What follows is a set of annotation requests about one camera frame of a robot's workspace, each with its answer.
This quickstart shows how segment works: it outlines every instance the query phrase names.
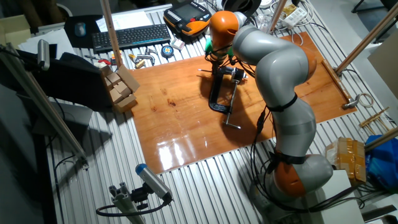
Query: cardboard box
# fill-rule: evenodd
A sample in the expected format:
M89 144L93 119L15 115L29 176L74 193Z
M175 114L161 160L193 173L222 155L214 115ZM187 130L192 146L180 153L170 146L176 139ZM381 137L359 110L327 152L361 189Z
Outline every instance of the cardboard box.
M106 87L108 87L109 91L112 90L112 88L113 88L112 83L107 78L105 78L105 84L106 84Z
M111 98L114 104L119 103L124 99L123 96L115 88L109 91L109 93L111 94Z
M0 19L0 44L12 43L15 49L30 38L30 25L24 15Z
M105 87L107 87L106 84L106 77L110 74L113 73L113 71L111 70L111 68L109 66L105 66L103 68L101 68L101 78L103 80L103 83L105 85ZM139 87L139 83L137 82L137 80L130 74L129 70L124 66L120 66L119 70L117 71L118 75L120 76L121 80L124 82L124 84L126 84L126 86L133 92L131 95L129 95L128 97L126 97L125 99L121 100L118 103L113 102L113 107L120 113L124 113L127 110L131 109L135 104L137 104L136 102L136 97L134 96L134 92L137 91L138 87Z
M120 101L116 106L119 111L127 111L137 104L136 97L131 94L124 100Z
M132 90L133 93L135 93L138 88L139 88L139 83L137 80L130 74L129 70L126 68L126 66L122 65L120 66L118 70L118 74L120 78L124 81L124 83Z
M116 86L121 81L120 76L116 72L107 75L106 78L112 83L112 86Z
M114 88L123 96L123 98L126 98L131 94L131 90L126 86L126 84L124 84L124 82L119 82L119 84Z
M347 171L351 185L366 183L364 144L351 138L338 138L326 147L326 158L337 169Z

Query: computer mouse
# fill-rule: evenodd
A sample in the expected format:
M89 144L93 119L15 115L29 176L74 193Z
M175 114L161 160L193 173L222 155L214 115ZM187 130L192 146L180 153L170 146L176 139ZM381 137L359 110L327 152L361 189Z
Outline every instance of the computer mouse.
M84 37L86 35L86 24L84 22L76 23L75 35L78 37Z

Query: paper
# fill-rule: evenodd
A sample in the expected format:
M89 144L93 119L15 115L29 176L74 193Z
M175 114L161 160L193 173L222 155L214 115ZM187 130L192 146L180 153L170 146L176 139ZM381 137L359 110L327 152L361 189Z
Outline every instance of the paper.
M49 44L57 45L57 59L60 59L62 54L65 52L74 55L76 54L64 29L51 31L44 35L29 38L25 43L18 45L18 47L23 51L37 54L37 44L39 43L39 40L45 40Z
M112 20L115 30L152 25L145 12L112 15ZM97 20L96 23L98 25L99 31L108 31L104 18Z

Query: wooden table surface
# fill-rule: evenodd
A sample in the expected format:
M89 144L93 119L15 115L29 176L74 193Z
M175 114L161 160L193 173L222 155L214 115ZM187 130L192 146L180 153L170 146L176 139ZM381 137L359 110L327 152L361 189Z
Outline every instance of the wooden table surface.
M345 99L323 67L322 55L306 32L300 35L303 46L316 53L318 66L295 91L312 107L317 123L356 111L341 109ZM295 35L294 41L300 43L300 38ZM134 123L146 164L156 174L250 145L254 139L255 123L265 107L255 80L249 77L237 88L229 121L242 127L238 130L223 124L226 115L209 108L212 77L199 68L211 70L211 63L200 56L131 71L141 85L132 108ZM230 76L225 76L219 103L228 104L232 90ZM273 134L268 120L258 141Z

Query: black keyboard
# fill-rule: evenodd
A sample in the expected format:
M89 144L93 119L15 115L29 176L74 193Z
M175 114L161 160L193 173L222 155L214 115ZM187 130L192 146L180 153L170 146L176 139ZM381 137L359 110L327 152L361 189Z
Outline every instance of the black keyboard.
M92 34L94 53L112 50L108 32ZM119 48L127 49L153 44L162 44L171 40L165 24L128 28L116 31Z

